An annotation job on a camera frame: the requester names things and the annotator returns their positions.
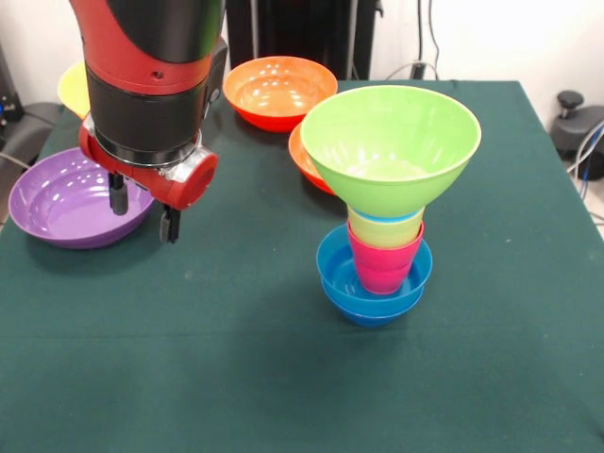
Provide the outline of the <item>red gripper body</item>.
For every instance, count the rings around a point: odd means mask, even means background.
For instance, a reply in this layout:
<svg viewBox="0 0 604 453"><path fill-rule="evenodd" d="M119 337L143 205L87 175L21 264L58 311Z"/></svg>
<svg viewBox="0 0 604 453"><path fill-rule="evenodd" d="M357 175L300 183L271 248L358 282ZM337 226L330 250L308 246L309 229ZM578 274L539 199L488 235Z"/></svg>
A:
<svg viewBox="0 0 604 453"><path fill-rule="evenodd" d="M167 165L134 165L109 154L97 140L91 115L87 115L78 132L83 154L108 173L132 180L151 196L175 210L186 210L195 204L210 185L218 164L216 154L202 143L198 130L192 143L184 150L185 158Z"/></svg>

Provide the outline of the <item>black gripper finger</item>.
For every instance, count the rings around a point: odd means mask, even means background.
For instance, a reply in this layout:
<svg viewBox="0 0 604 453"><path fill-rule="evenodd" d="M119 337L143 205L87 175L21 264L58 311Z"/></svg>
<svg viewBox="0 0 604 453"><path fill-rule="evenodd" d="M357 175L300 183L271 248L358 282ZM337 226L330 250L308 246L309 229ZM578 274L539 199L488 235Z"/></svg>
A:
<svg viewBox="0 0 604 453"><path fill-rule="evenodd" d="M159 223L159 238L163 243L175 243L179 237L181 211L163 204Z"/></svg>
<svg viewBox="0 0 604 453"><path fill-rule="evenodd" d="M127 186L119 174L109 173L109 205L116 215L125 215L128 211Z"/></svg>

